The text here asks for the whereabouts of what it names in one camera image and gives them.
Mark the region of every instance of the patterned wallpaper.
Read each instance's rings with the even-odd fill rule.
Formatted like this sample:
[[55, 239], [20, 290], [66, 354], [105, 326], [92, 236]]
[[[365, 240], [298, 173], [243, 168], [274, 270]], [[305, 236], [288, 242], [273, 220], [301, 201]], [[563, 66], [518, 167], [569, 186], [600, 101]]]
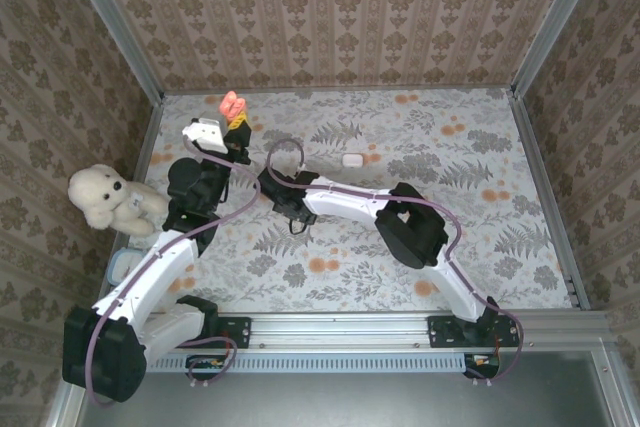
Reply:
[[507, 84], [552, 0], [117, 0], [166, 91]]
[[591, 301], [640, 392], [640, 0], [580, 0], [525, 100]]
[[135, 167], [150, 106], [89, 0], [0, 0], [0, 425], [37, 425], [60, 376], [62, 324], [100, 286], [112, 235], [67, 179]]

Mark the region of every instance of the stuffed toy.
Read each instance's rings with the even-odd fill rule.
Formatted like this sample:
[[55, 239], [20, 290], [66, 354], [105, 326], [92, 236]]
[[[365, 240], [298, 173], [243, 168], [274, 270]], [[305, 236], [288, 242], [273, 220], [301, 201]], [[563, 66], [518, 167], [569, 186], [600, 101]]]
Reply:
[[168, 201], [151, 187], [127, 182], [109, 166], [97, 164], [69, 180], [69, 200], [94, 229], [111, 227], [134, 237], [147, 237], [155, 228], [143, 213], [166, 214]]

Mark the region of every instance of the glass panel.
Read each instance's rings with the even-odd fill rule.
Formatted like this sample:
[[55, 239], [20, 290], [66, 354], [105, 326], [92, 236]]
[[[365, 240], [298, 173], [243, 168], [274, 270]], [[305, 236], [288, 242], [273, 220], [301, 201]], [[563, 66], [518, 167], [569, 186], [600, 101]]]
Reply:
[[85, 405], [81, 419], [83, 427], [612, 425], [588, 353], [526, 354], [491, 387], [451, 374], [231, 374], [191, 388], [183, 375], [151, 374], [128, 402]]

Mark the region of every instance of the floral tablecloth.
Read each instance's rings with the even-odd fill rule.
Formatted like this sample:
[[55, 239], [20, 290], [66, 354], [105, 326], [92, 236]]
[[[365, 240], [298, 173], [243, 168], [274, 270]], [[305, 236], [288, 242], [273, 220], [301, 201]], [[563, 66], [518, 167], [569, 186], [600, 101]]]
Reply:
[[[504, 89], [252, 93], [250, 169], [259, 173], [274, 141], [304, 143], [307, 169], [369, 188], [412, 184], [453, 211], [464, 236], [459, 263], [504, 307], [570, 307], [536, 189]], [[211, 117], [221, 95], [169, 96], [147, 183], [166, 193], [171, 163], [188, 153], [182, 128]], [[346, 169], [342, 154], [365, 165]], [[293, 148], [275, 156], [292, 174]], [[253, 194], [233, 175], [226, 214]], [[197, 263], [176, 280], [167, 299], [192, 293], [226, 312], [415, 311], [447, 309], [424, 273], [396, 262], [377, 231], [323, 217], [304, 234], [262, 198], [219, 228]], [[160, 218], [153, 219], [160, 226]], [[452, 238], [451, 225], [447, 230]], [[148, 248], [155, 237], [132, 246]]]

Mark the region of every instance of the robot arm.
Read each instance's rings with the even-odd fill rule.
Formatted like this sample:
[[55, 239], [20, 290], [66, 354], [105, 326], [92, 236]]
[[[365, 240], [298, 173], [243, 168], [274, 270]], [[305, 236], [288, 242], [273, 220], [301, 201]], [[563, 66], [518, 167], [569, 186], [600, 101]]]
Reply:
[[[246, 148], [251, 129], [244, 111], [236, 113], [225, 135], [222, 131], [223, 126], [217, 121], [194, 119], [183, 135], [203, 153], [227, 162], [250, 163]], [[209, 160], [183, 158], [171, 166], [171, 201], [164, 232], [118, 287], [92, 309], [76, 307], [65, 320], [65, 381], [85, 387], [85, 359], [99, 322], [103, 326], [93, 351], [93, 389], [119, 402], [133, 395], [147, 365], [185, 341], [219, 333], [217, 306], [191, 296], [180, 299], [153, 320], [149, 317], [172, 282], [202, 255], [213, 240], [215, 229], [182, 239], [162, 254], [159, 251], [182, 234], [218, 219], [215, 211], [224, 202], [229, 175], [230, 168]], [[154, 257], [153, 265], [146, 268]]]
[[[203, 153], [227, 162], [248, 164], [246, 148], [251, 129], [246, 122], [244, 104], [231, 111], [233, 109], [229, 109], [231, 115], [227, 117], [229, 131], [225, 135], [218, 122], [206, 119], [194, 119], [183, 134]], [[392, 195], [421, 199], [409, 184], [371, 190], [338, 184], [308, 171], [300, 172], [295, 179], [279, 172], [275, 175], [298, 185], [328, 187], [328, 190], [285, 187], [265, 169], [258, 180], [262, 192], [274, 202], [275, 212], [305, 226], [314, 224], [319, 215], [337, 215], [377, 229], [399, 262], [414, 269], [426, 267], [426, 278], [449, 301], [458, 324], [456, 328], [469, 345], [480, 345], [493, 332], [496, 312], [478, 300], [477, 289], [468, 287], [473, 287], [470, 280], [466, 276], [461, 278], [464, 273], [454, 269], [445, 258], [443, 247], [448, 236], [442, 217], [426, 205], [379, 198]], [[156, 244], [116, 289], [92, 309], [75, 308], [65, 321], [62, 371], [65, 381], [85, 386], [85, 360], [99, 323], [102, 330], [93, 355], [93, 388], [119, 402], [137, 390], [148, 364], [185, 341], [221, 333], [224, 319], [218, 318], [217, 306], [191, 296], [180, 299], [169, 312], [151, 321], [149, 317], [171, 283], [212, 242], [215, 228], [182, 239], [162, 254], [160, 250], [182, 234], [218, 219], [215, 211], [226, 200], [229, 176], [228, 167], [206, 159], [184, 158], [171, 166], [169, 214]], [[371, 198], [335, 190], [339, 188], [368, 194]], [[153, 265], [147, 268], [148, 261], [154, 257], [157, 258]], [[490, 297], [487, 301], [495, 305]]]
[[[482, 335], [478, 330], [487, 322], [483, 319], [493, 317], [494, 312], [473, 295], [445, 259], [444, 245], [448, 236], [444, 230], [444, 219], [425, 205], [376, 198], [384, 195], [422, 198], [412, 186], [401, 182], [394, 189], [374, 190], [339, 184], [314, 172], [299, 172], [295, 179], [277, 171], [274, 173], [281, 180], [293, 184], [329, 188], [302, 190], [286, 187], [276, 182], [265, 168], [258, 180], [262, 192], [274, 202], [275, 212], [305, 226], [313, 225], [319, 215], [335, 215], [378, 230], [396, 260], [414, 269], [426, 267], [426, 278], [448, 300], [453, 315], [465, 323], [468, 335]], [[375, 197], [362, 198], [335, 190], [340, 187]], [[466, 280], [473, 286], [471, 279], [466, 277]]]

